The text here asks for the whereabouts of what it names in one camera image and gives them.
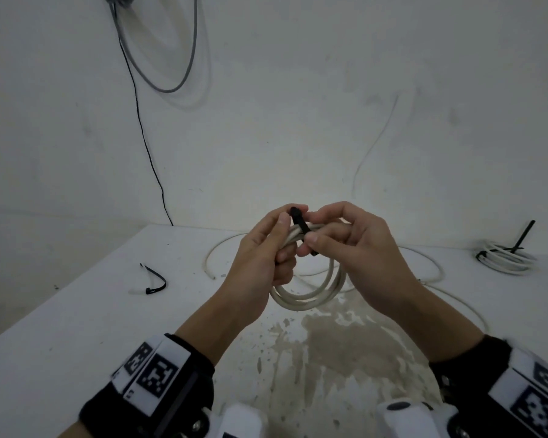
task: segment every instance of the white table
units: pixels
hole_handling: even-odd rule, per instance
[[[231,234],[150,225],[0,335],[0,437],[56,436],[71,424],[140,341],[175,331],[217,289],[239,238],[211,257],[217,280],[201,263]],[[548,360],[548,257],[536,273],[511,277],[465,250],[421,250],[443,265],[442,287],[480,310],[494,335],[511,336]],[[434,273],[424,258],[405,256],[417,276]],[[305,273],[316,261],[324,264],[310,259],[298,269]],[[139,263],[164,275],[167,288],[144,294],[151,278]],[[373,436],[378,401],[404,391],[436,399],[424,357],[355,291],[300,313],[270,300],[214,379],[214,410],[234,401],[254,405],[268,413],[275,436]]]

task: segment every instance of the black cable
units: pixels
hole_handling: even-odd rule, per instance
[[[132,57],[132,53],[130,52],[130,48],[126,44],[124,31],[122,30],[122,27],[120,25],[120,22],[118,20],[118,13],[116,10],[116,4],[110,3],[110,10],[111,10],[111,17],[114,20],[114,25],[116,26],[116,31],[118,33],[118,37],[120,38],[120,45],[122,46],[124,50],[124,58],[127,55],[127,59],[130,60],[132,63],[132,66],[134,66],[134,69],[136,69],[136,72],[140,74],[140,76],[143,78],[144,81],[148,84],[148,86],[152,87],[154,90],[160,93],[174,93],[177,90],[179,90],[181,87],[183,87],[185,81],[189,77],[189,74],[191,72],[191,68],[193,67],[193,60],[195,59],[195,50],[197,48],[197,0],[194,0],[194,10],[195,10],[195,20],[193,23],[193,45],[191,46],[191,56],[189,58],[189,65],[187,66],[187,70],[184,73],[184,77],[181,80],[181,82],[178,84],[177,87],[174,87],[172,89],[162,89],[161,87],[158,87],[155,85],[151,80],[148,79],[148,77],[144,74],[144,72],[140,69],[140,67],[136,64],[136,61],[134,61],[134,58]]]
[[[114,13],[116,12],[116,5],[112,6],[112,12]],[[142,139],[144,140],[144,147],[146,148],[146,153],[148,154],[150,167],[153,169],[154,176],[156,177],[156,182],[161,188],[162,205],[164,206],[165,212],[167,213],[168,221],[170,221],[171,226],[174,226],[170,218],[170,215],[168,214],[167,204],[165,203],[165,200],[164,200],[164,188],[162,187],[161,180],[158,178],[158,175],[156,174],[156,169],[154,168],[154,163],[153,163],[153,157],[150,155],[150,150],[148,149],[148,144],[146,143],[146,137],[144,136],[144,127],[142,126],[142,119],[140,118],[140,103],[138,101],[138,90],[136,89],[136,81],[134,81],[134,75],[132,75],[132,69],[130,69],[130,63],[128,62],[128,58],[126,57],[124,46],[122,45],[122,40],[120,37],[118,37],[118,39],[120,40],[120,49],[122,49],[122,55],[124,55],[124,60],[126,61],[126,66],[128,66],[128,72],[130,73],[130,78],[132,79],[132,85],[134,86],[134,97],[136,98],[136,114],[138,115],[138,122],[140,124],[140,131],[142,132]]]

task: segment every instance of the right hand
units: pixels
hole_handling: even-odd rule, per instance
[[[382,218],[342,201],[308,212],[304,219],[326,226],[307,233],[297,255],[303,257],[315,250],[339,262],[374,309],[391,316],[418,288]]]

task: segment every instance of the black cable tie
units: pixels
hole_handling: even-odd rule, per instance
[[[303,234],[306,235],[307,232],[312,232],[311,228],[308,227],[308,224],[303,218],[303,213],[300,211],[298,207],[291,207],[290,208],[290,216],[292,217],[292,223],[298,224],[300,226],[300,230],[303,231]],[[315,252],[314,250],[311,252],[312,256],[317,256],[318,252]]]
[[[140,263],[140,266],[145,268],[150,273],[152,273],[152,274],[156,275],[157,277],[159,277],[162,281],[164,281],[164,284],[161,287],[157,287],[155,289],[150,289],[150,287],[146,287],[146,294],[147,295],[152,295],[152,294],[155,294],[156,292],[160,292],[162,289],[164,289],[167,286],[167,280],[160,273],[154,272],[152,269],[150,269],[150,267],[145,266],[142,263]]]

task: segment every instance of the hand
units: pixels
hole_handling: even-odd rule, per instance
[[[292,206],[303,213],[308,206],[287,204],[271,211],[242,238],[240,248],[219,292],[234,301],[240,321],[253,323],[264,311],[272,286],[287,284],[296,265],[296,243],[282,248],[290,228]]]
[[[343,201],[309,212],[305,220],[327,225],[307,234],[298,256],[315,250],[338,261],[363,298],[379,312],[392,316],[402,298],[418,288],[386,221],[380,217]]]

